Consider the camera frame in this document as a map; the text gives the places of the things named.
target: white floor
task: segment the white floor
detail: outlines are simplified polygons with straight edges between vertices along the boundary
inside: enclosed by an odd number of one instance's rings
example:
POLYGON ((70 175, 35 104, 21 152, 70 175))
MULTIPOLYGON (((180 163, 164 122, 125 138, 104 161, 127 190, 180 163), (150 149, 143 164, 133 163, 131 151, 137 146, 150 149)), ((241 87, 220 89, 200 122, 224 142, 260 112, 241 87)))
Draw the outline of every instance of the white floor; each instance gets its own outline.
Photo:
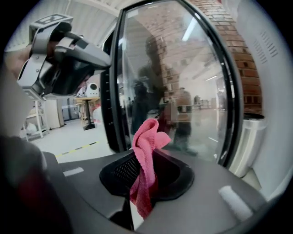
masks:
POLYGON ((109 148, 104 127, 101 125, 84 131, 80 120, 67 121, 65 126, 51 130, 44 138, 36 139, 32 143, 42 151, 55 154, 59 163, 99 158, 113 154, 109 148), (70 152, 94 142, 97 143, 84 149, 70 152))

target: mesh panel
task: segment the mesh panel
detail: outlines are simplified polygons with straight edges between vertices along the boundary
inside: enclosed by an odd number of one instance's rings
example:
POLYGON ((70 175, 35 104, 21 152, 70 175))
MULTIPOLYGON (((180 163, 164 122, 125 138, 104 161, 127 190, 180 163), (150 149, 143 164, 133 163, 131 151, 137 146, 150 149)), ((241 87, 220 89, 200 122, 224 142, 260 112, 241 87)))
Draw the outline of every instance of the mesh panel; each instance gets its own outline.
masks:
POLYGON ((114 170, 114 175, 119 179, 120 182, 131 188, 134 181, 138 177, 140 170, 140 163, 136 157, 132 157, 125 163, 116 167, 114 170))

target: metal trash bin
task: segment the metal trash bin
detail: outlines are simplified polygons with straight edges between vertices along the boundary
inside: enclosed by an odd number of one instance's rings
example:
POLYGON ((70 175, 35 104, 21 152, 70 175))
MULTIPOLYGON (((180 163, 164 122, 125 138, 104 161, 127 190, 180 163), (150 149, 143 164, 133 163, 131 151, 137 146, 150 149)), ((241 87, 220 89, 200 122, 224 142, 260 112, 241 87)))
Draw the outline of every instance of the metal trash bin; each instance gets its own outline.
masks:
POLYGON ((259 152, 266 126, 267 123, 263 115, 244 114, 238 149, 229 168, 236 176, 245 176, 251 167, 259 152))

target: glass door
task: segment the glass door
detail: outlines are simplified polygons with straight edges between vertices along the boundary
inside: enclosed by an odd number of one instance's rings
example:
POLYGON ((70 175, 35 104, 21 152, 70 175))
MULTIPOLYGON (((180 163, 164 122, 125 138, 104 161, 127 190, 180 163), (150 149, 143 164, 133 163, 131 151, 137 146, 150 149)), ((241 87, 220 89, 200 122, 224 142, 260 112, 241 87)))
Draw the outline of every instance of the glass door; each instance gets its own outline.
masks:
POLYGON ((143 1, 120 13, 110 68, 120 151, 148 118, 172 141, 165 147, 227 164, 242 121, 241 88, 216 30, 185 1, 143 1))

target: yellow and black floor marking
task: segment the yellow and black floor marking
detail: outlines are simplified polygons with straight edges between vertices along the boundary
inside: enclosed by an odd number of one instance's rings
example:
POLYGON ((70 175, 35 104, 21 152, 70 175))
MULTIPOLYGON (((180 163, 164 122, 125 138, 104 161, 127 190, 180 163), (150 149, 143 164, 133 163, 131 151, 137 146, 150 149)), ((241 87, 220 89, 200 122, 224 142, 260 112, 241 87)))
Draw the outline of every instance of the yellow and black floor marking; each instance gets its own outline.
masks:
POLYGON ((93 145, 93 144, 95 144, 95 143, 98 143, 98 141, 95 141, 95 142, 90 143, 90 144, 87 144, 87 145, 85 145, 85 146, 82 146, 82 147, 79 147, 79 148, 76 148, 76 149, 70 150, 70 151, 68 151, 68 152, 64 152, 64 153, 62 153, 62 154, 56 155, 56 157, 60 157, 60 156, 63 156, 63 155, 65 155, 65 154, 70 154, 70 153, 73 153, 73 152, 78 151, 78 150, 80 150, 80 149, 87 148, 87 147, 89 147, 89 146, 91 146, 91 145, 93 145))

